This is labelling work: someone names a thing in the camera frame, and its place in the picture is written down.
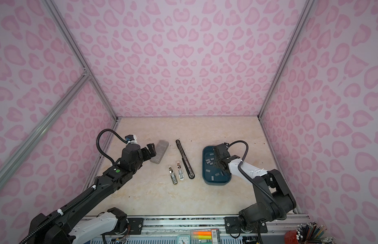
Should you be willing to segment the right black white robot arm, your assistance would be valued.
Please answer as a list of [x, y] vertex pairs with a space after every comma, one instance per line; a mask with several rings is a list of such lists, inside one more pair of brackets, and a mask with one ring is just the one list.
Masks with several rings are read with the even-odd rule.
[[214, 146], [213, 152], [214, 166], [222, 173], [238, 176], [253, 186], [256, 203], [238, 213], [241, 231], [259, 231], [267, 222], [284, 221], [296, 208], [296, 200], [278, 170], [260, 169], [245, 162], [249, 153], [247, 142], [222, 143]]

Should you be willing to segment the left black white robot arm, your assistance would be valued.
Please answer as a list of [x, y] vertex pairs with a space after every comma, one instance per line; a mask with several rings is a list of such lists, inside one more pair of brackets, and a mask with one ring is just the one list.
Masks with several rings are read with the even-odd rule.
[[127, 230], [127, 215], [118, 209], [80, 224], [83, 217], [105, 198], [119, 190], [132, 179], [143, 162], [156, 156], [155, 145], [142, 148], [129, 143], [122, 156], [97, 177], [91, 187], [69, 203], [48, 215], [38, 214], [30, 223], [28, 235], [22, 244], [85, 244], [93, 238], [111, 231]]

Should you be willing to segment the olive white stapler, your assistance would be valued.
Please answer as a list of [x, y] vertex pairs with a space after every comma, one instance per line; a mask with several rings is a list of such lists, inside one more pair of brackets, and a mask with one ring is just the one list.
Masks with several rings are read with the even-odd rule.
[[174, 170], [173, 170], [172, 167], [169, 167], [169, 175], [171, 177], [171, 181], [173, 182], [173, 184], [177, 185], [178, 181], [177, 181], [176, 175], [175, 175]]

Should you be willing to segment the pink white stapler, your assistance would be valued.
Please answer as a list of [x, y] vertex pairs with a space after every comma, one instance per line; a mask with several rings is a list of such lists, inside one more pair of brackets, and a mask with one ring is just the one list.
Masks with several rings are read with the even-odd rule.
[[184, 172], [183, 172], [183, 169], [181, 167], [181, 163], [179, 161], [177, 161], [177, 170], [178, 170], [178, 176], [179, 176], [179, 179], [181, 181], [184, 180], [185, 176], [184, 176]]

